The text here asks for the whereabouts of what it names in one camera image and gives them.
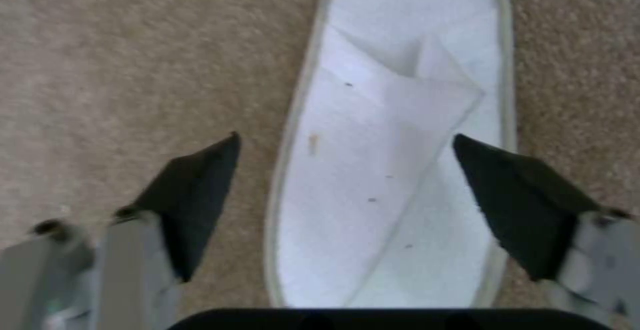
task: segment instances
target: carpet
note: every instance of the carpet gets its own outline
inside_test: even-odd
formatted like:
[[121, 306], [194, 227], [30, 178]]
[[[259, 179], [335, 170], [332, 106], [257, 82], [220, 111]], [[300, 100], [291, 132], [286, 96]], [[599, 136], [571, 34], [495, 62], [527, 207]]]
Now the carpet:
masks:
[[[47, 218], [97, 239], [170, 158], [244, 139], [182, 313], [265, 307], [271, 172], [316, 0], [0, 0], [0, 248]], [[640, 0], [512, 0], [519, 149], [640, 210]], [[500, 307], [543, 306], [511, 263]]]

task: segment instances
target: gray plastic part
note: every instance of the gray plastic part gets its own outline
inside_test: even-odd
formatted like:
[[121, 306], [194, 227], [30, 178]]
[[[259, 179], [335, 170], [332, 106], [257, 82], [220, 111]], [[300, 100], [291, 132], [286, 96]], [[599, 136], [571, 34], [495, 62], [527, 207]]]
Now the gray plastic part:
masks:
[[178, 278], [156, 214], [111, 225], [97, 268], [91, 330], [164, 330], [176, 321]]
[[609, 324], [626, 315], [640, 329], [640, 227], [628, 218], [588, 212], [580, 217], [550, 299], [563, 310]]

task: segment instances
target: dark spot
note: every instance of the dark spot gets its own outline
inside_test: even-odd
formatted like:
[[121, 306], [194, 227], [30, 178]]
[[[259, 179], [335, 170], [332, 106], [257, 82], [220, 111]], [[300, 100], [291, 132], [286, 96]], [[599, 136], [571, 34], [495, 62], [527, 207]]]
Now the dark spot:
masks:
[[313, 133], [309, 136], [309, 155], [311, 157], [316, 156], [316, 152], [318, 151], [318, 141], [320, 140], [320, 136], [316, 133]]

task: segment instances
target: black object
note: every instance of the black object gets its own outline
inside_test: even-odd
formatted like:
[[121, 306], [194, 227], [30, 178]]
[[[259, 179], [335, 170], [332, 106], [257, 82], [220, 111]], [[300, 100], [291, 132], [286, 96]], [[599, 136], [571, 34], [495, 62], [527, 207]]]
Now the black object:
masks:
[[211, 310], [169, 330], [606, 330], [554, 310]]
[[554, 279], [578, 215], [600, 206], [538, 159], [461, 134], [453, 147], [500, 245], [532, 280]]
[[188, 282], [222, 213], [240, 153], [240, 137], [171, 160], [134, 201], [162, 219], [171, 264]]

